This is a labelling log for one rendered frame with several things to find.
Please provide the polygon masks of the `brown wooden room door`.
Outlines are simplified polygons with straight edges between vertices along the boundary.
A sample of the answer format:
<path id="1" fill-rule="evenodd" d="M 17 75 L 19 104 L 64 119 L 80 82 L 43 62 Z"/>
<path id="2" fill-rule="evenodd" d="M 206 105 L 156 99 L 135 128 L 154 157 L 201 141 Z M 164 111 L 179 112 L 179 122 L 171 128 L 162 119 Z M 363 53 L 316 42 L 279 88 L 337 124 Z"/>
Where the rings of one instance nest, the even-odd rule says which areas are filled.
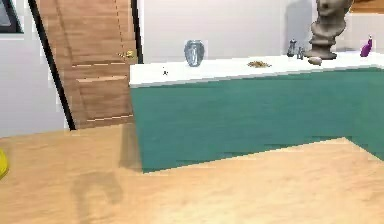
<path id="1" fill-rule="evenodd" d="M 72 130 L 133 120 L 130 67 L 142 61 L 138 0 L 27 0 Z M 136 57 L 118 53 L 132 50 Z"/>

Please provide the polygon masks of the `green counter with white top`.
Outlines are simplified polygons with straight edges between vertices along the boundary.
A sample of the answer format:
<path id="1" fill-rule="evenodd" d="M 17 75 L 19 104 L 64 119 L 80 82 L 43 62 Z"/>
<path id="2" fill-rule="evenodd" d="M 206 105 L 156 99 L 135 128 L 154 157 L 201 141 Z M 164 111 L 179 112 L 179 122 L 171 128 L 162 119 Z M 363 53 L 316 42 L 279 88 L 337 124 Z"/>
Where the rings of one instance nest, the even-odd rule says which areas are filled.
<path id="1" fill-rule="evenodd" d="M 129 86 L 142 168 L 153 172 L 345 137 L 384 160 L 384 54 L 341 52 L 137 64 Z"/>

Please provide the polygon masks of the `tan stone bust statue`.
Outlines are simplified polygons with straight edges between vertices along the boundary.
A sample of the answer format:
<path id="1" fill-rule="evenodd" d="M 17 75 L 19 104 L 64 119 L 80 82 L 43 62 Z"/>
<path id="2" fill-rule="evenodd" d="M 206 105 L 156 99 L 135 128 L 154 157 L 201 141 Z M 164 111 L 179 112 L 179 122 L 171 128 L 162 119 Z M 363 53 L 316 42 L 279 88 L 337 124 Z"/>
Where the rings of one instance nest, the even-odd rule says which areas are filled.
<path id="1" fill-rule="evenodd" d="M 307 58 L 318 57 L 322 60 L 334 60 L 336 53 L 331 47 L 336 37 L 346 28 L 345 15 L 354 0 L 316 0 L 317 19 L 311 24 L 311 49 L 304 53 Z"/>

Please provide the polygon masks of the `grey-blue glass vase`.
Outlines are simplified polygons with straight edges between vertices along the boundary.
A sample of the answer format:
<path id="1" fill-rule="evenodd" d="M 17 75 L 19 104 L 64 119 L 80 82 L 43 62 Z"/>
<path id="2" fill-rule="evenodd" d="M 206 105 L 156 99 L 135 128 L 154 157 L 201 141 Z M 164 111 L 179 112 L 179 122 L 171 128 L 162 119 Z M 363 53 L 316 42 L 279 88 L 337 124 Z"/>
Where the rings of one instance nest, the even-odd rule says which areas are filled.
<path id="1" fill-rule="evenodd" d="M 188 40 L 184 47 L 185 59 L 190 67 L 199 67 L 205 54 L 201 40 Z"/>

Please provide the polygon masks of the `purple spray bottle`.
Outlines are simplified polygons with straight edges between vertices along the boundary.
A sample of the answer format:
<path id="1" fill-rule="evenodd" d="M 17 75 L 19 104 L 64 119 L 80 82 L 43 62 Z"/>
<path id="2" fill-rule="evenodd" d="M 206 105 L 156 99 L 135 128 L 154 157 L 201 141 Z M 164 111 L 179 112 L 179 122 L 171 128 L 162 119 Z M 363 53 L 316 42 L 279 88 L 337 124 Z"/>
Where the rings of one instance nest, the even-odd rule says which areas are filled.
<path id="1" fill-rule="evenodd" d="M 360 52 L 361 57 L 367 57 L 369 55 L 372 49 L 372 44 L 373 44 L 372 36 L 369 36 L 367 43 L 361 49 L 361 52 Z"/>

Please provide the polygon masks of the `dark framed window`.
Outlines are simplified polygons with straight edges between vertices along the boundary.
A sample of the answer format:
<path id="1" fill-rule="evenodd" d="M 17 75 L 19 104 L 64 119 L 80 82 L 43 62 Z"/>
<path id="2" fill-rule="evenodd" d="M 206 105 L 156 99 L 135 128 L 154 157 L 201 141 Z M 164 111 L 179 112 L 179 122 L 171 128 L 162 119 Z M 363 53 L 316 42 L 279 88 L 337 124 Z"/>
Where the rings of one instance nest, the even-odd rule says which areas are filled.
<path id="1" fill-rule="evenodd" d="M 0 33 L 23 33 L 12 0 L 0 0 Z"/>

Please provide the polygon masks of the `yellow round object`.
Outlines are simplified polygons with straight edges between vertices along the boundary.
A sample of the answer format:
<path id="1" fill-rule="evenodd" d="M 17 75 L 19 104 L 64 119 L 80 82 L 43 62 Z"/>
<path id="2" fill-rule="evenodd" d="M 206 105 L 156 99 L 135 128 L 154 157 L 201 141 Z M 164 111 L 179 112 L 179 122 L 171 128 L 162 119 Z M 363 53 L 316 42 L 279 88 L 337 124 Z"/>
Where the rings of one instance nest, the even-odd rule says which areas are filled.
<path id="1" fill-rule="evenodd" d="M 9 163 L 5 152 L 0 149 L 0 180 L 7 174 Z"/>

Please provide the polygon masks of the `grey pepper shaker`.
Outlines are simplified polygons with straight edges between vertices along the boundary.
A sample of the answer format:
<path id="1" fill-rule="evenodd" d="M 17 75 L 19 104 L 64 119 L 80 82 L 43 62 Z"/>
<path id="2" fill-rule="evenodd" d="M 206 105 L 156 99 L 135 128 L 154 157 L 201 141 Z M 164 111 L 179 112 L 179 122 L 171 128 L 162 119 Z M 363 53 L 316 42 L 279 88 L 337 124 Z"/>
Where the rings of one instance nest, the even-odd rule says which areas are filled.
<path id="1" fill-rule="evenodd" d="M 287 50 L 287 56 L 288 57 L 293 57 L 295 55 L 296 43 L 297 43 L 297 41 L 295 39 L 291 39 L 289 41 L 289 46 L 288 46 L 288 50 Z"/>

